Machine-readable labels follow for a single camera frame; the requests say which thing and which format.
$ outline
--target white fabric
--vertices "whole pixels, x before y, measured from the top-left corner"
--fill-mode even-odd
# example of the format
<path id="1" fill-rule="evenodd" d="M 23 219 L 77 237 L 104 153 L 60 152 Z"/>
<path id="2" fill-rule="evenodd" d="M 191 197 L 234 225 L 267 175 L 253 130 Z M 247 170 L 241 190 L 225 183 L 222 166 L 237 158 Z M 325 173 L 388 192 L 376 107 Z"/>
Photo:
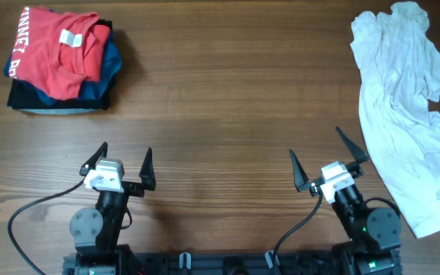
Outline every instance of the white fabric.
<path id="1" fill-rule="evenodd" d="M 415 2 L 392 15 L 366 11 L 352 22 L 361 71 L 359 119 L 383 182 L 417 238 L 440 230 L 440 53 L 425 37 L 427 13 Z"/>

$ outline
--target red shirt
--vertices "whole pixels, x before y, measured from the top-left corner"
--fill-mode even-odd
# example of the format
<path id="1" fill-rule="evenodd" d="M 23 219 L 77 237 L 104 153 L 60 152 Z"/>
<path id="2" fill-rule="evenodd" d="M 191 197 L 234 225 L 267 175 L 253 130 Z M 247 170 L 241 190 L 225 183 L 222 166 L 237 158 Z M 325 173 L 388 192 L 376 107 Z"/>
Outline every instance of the red shirt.
<path id="1" fill-rule="evenodd" d="M 98 19 L 94 12 L 58 14 L 45 8 L 24 8 L 9 76 L 28 81 L 55 99 L 77 98 L 83 80 L 99 81 L 110 30 L 95 25 Z M 60 43 L 62 30 L 81 34 L 81 46 Z"/>

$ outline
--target white cloth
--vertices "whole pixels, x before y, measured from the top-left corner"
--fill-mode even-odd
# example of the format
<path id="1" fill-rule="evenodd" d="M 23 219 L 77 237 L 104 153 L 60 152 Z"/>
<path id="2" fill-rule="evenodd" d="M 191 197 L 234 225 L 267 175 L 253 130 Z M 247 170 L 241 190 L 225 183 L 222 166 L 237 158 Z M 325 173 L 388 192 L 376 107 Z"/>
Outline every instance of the white cloth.
<path id="1" fill-rule="evenodd" d="M 417 238 L 440 230 L 440 53 L 415 2 L 352 22 L 359 119 L 370 157 Z"/>

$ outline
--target wooden tabletop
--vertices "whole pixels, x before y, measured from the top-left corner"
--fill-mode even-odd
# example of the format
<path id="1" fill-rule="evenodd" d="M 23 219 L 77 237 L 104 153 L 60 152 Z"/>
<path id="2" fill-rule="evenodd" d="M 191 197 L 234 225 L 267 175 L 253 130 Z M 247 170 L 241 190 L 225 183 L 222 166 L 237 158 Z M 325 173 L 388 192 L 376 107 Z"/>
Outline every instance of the wooden tabletop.
<path id="1" fill-rule="evenodd" d="M 11 80 L 2 70 L 22 5 L 0 4 L 0 274 L 33 273 L 8 238 L 11 214 L 76 184 L 103 141 L 127 180 L 138 180 L 146 150 L 154 150 L 156 192 L 130 200 L 134 223 L 119 243 L 134 252 L 272 249 L 316 203 L 296 192 L 288 149 L 317 177 L 320 167 L 351 160 L 335 126 L 364 146 L 351 22 L 363 11 L 390 12 L 391 3 L 48 4 L 113 21 L 123 58 L 111 109 L 69 116 L 6 107 Z M 440 51 L 440 2 L 421 6 Z M 431 109 L 440 111 L 440 103 Z M 365 198 L 390 199 L 373 164 L 363 168 Z M 18 216 L 15 237 L 46 273 L 60 274 L 62 257 L 75 252 L 70 219 L 96 198 L 80 188 Z M 440 232 L 417 240 L 404 223 L 401 238 L 405 274 L 440 274 Z M 329 249 L 347 239 L 323 202 L 281 251 Z"/>

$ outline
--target wooden table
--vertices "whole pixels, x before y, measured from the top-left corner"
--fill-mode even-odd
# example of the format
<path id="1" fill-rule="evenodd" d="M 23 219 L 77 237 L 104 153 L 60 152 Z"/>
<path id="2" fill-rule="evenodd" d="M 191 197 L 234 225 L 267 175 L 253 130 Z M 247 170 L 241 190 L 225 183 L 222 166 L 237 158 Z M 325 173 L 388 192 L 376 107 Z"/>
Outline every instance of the wooden table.
<path id="1" fill-rule="evenodd" d="M 361 79 L 349 47 L 370 2 L 142 2 L 47 5 L 97 11 L 113 21 L 123 68 L 112 107 L 91 115 L 28 115 L 7 108 L 2 69 L 22 5 L 0 5 L 0 274 L 28 274 L 7 222 L 30 201 L 77 183 L 80 165 L 103 142 L 138 180 L 154 149 L 156 192 L 131 199 L 134 224 L 120 243 L 135 252 L 263 252 L 308 215 L 316 199 L 293 186 L 288 149 L 311 177 L 351 160 L 334 127 L 364 146 L 358 120 Z M 423 2 L 428 37 L 440 51 L 440 2 Z M 440 111 L 440 103 L 432 104 Z M 366 198 L 390 198 L 372 163 L 358 181 Z M 33 207 L 14 224 L 28 256 L 59 274 L 75 251 L 69 221 L 93 206 L 84 188 Z M 282 251 L 329 249 L 347 241 L 330 206 Z M 405 274 L 440 274 L 440 232 L 416 240 L 403 225 Z"/>

